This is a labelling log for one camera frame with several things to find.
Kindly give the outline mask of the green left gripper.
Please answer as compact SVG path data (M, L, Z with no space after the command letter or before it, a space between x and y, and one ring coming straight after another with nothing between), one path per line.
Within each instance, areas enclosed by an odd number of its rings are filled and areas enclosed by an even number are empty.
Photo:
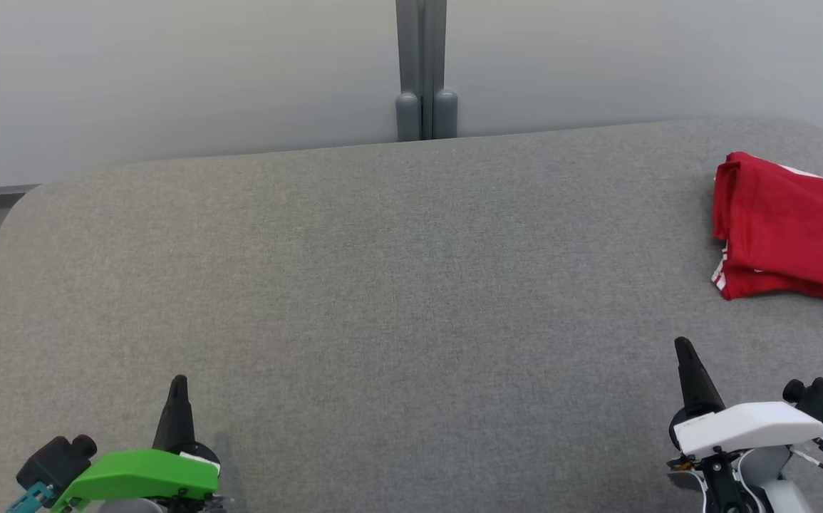
M176 375L158 419L153 449L103 455L63 490L50 510L82 512L93 502L106 506L144 499L167 512L209 511L219 506L220 464L181 452L195 443L187 377Z

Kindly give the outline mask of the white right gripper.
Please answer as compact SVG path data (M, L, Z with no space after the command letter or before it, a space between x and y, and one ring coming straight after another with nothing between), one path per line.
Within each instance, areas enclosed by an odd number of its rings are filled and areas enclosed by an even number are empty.
M722 452L823 442L823 423L789 403L741 403L721 399L694 345L674 340L683 406L674 415L676 448L686 457L705 459Z

